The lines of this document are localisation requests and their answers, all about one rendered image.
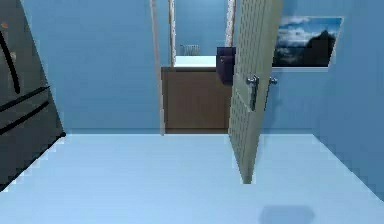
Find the beige room door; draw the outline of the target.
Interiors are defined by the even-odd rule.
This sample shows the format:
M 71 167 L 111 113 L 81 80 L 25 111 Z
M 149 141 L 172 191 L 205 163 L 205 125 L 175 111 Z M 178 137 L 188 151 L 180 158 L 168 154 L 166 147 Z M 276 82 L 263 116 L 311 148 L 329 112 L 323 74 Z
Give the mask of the beige room door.
M 284 0 L 241 0 L 228 135 L 244 184 L 252 182 Z M 259 77 L 255 110 L 246 80 Z

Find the dark grey fridge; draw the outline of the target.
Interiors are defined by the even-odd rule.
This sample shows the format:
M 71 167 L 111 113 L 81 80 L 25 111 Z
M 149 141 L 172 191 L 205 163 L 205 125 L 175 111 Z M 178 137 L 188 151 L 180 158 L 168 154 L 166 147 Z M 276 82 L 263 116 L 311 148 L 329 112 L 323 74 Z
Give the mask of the dark grey fridge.
M 39 87 L 49 86 L 22 0 L 0 0 L 0 31 L 5 32 L 18 74 L 20 93 L 0 47 L 0 106 Z M 51 89 L 0 112 L 0 128 L 36 109 L 49 105 L 12 130 L 0 135 L 0 192 L 32 165 L 56 141 L 66 135 Z

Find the framed cloudy sky picture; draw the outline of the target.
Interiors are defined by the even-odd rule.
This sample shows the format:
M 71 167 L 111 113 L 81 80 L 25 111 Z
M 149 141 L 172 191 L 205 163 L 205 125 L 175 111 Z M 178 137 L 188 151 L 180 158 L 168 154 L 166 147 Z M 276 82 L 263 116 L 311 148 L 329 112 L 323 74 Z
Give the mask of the framed cloudy sky picture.
M 274 51 L 274 68 L 326 69 L 343 26 L 341 16 L 284 16 Z

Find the brown cabinet with white top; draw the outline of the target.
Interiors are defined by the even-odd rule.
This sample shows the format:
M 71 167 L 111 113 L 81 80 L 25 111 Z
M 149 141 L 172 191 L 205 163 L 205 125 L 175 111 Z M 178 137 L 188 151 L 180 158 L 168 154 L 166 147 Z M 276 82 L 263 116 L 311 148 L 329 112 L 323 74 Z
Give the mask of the brown cabinet with white top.
M 177 56 L 161 67 L 166 134 L 226 134 L 232 88 L 216 73 L 215 56 Z

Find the dark blue towel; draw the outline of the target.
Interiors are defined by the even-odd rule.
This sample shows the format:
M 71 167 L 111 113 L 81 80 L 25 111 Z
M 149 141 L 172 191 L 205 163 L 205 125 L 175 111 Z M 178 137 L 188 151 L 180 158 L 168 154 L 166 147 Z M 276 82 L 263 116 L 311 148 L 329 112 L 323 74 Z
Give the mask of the dark blue towel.
M 224 85 L 233 84 L 235 66 L 235 47 L 218 47 L 216 53 L 216 72 Z

